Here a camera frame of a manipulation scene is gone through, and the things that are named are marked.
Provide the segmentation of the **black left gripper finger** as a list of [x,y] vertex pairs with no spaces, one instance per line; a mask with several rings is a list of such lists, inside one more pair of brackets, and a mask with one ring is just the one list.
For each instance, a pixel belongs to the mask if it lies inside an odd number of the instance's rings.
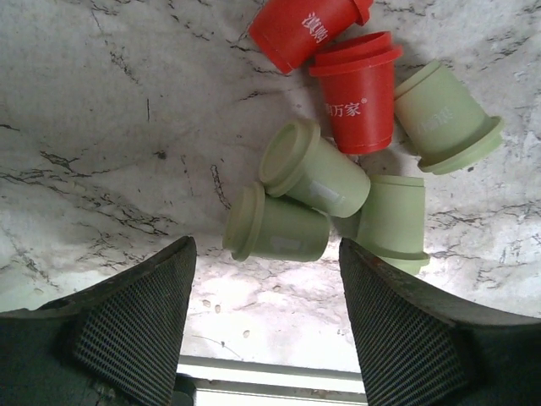
[[183,237],[78,293],[4,311],[2,404],[170,404],[196,257]]

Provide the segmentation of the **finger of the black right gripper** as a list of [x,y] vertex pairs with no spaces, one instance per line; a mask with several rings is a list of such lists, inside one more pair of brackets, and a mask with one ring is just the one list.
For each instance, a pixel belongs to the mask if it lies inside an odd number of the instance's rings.
[[339,263],[369,404],[539,404],[539,319],[449,294],[351,239]]

